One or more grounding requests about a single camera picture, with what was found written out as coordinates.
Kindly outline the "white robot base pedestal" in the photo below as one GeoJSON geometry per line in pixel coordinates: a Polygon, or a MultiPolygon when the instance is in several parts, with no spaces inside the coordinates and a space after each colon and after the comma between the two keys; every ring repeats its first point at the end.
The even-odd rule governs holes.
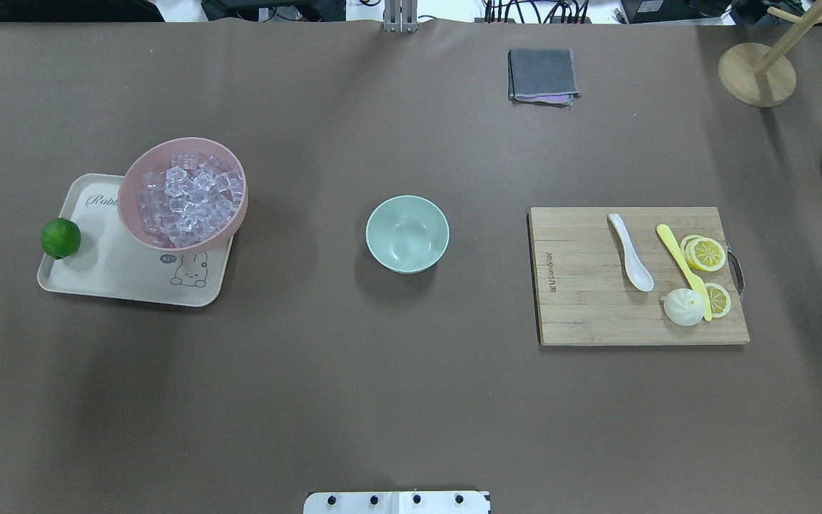
{"type": "Polygon", "coordinates": [[[407,490],[316,492],[303,513],[490,513],[488,492],[477,490],[407,490]]]}

